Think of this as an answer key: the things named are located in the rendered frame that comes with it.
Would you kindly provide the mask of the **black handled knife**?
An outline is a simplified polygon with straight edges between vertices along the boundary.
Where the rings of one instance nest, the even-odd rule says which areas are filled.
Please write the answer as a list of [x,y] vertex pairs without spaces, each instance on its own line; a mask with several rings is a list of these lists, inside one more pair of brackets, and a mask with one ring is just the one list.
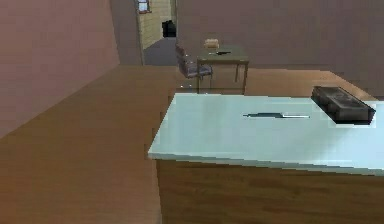
[[287,115],[282,113],[253,113],[253,114],[244,114],[244,117],[254,117],[254,118],[277,118],[277,119],[296,119],[296,118],[310,118],[309,115]]

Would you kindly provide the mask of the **red framed window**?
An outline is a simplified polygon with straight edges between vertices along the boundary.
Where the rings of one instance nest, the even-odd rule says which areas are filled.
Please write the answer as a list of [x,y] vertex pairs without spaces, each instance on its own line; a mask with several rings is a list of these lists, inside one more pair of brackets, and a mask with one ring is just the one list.
[[149,0],[137,0],[137,5],[140,14],[146,14],[151,12]]

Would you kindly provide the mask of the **green top wooden table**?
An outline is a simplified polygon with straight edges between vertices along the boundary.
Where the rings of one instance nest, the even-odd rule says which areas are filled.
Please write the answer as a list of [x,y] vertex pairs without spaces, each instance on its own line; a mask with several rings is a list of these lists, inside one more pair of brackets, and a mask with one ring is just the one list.
[[[209,52],[231,51],[231,54],[225,55],[208,55]],[[218,48],[204,48],[196,59],[197,65],[235,65],[236,74],[235,82],[239,78],[239,67],[244,66],[242,94],[245,94],[245,87],[248,77],[249,58],[245,50],[238,45],[220,45]]]

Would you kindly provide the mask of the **black box shape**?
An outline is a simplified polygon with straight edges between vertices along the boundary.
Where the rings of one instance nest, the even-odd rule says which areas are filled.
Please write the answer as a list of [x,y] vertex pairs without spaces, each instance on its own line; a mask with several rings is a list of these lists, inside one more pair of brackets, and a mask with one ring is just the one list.
[[162,23],[163,37],[175,37],[176,36],[176,25],[172,20],[164,21]]

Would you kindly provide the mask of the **black toaster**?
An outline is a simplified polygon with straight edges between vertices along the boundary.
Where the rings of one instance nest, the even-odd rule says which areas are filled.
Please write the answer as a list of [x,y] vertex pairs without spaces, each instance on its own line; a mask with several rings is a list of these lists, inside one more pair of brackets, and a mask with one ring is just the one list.
[[369,125],[376,113],[342,87],[314,86],[311,99],[336,124]]

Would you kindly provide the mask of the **grey purple chair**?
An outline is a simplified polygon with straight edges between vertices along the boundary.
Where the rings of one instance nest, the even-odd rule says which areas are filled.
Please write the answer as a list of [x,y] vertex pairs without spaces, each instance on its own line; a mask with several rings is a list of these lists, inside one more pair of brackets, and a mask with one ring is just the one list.
[[191,61],[190,56],[187,54],[185,49],[178,43],[175,44],[175,52],[179,71],[187,79],[196,78],[197,87],[200,87],[201,81],[204,79],[205,76],[212,77],[212,66],[197,65],[196,62]]

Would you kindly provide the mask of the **pale blue top counter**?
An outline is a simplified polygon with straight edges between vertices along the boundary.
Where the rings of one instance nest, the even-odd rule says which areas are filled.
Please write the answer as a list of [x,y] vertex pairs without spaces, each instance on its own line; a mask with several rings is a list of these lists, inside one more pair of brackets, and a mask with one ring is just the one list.
[[384,102],[371,105],[353,126],[309,98],[176,94],[148,152],[162,224],[384,224]]

